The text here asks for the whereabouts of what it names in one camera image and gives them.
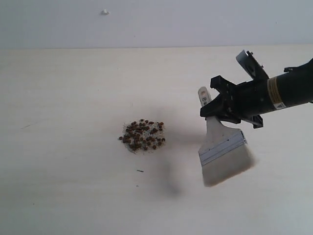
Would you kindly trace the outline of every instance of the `white table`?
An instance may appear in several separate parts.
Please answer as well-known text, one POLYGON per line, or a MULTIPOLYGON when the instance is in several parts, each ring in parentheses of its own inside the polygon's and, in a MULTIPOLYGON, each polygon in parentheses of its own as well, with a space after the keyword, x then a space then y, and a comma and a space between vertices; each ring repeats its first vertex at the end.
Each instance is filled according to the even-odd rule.
POLYGON ((311 235, 311 104, 236 125, 259 163, 202 184, 197 91, 216 75, 249 81, 242 49, 269 76, 313 57, 313 45, 1 51, 0 234, 311 235), (137 118, 163 121, 167 145, 130 153, 117 138, 137 118))

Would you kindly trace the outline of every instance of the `white wall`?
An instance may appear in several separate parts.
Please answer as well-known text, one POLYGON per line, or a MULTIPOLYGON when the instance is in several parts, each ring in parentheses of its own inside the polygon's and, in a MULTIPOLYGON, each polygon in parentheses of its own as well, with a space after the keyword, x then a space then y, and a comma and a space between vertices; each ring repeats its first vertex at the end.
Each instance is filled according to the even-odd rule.
POLYGON ((308 44, 312 9, 311 0, 1 0, 0 48, 308 44))
POLYGON ((218 74, 250 80, 235 60, 242 49, 271 77, 313 54, 313 45, 0 51, 0 234, 312 235, 313 104, 262 115, 258 130, 236 125, 259 163, 203 186, 197 91, 218 74), (165 123, 167 145, 134 155, 117 138, 142 117, 165 123))

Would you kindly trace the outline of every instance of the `brush bristles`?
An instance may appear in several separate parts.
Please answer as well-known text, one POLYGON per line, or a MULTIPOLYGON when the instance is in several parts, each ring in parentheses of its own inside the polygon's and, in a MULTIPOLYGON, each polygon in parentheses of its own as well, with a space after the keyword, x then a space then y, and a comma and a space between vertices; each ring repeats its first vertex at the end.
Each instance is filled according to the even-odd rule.
POLYGON ((255 160, 247 144, 243 144, 202 167, 206 187, 215 186, 253 167, 255 160))

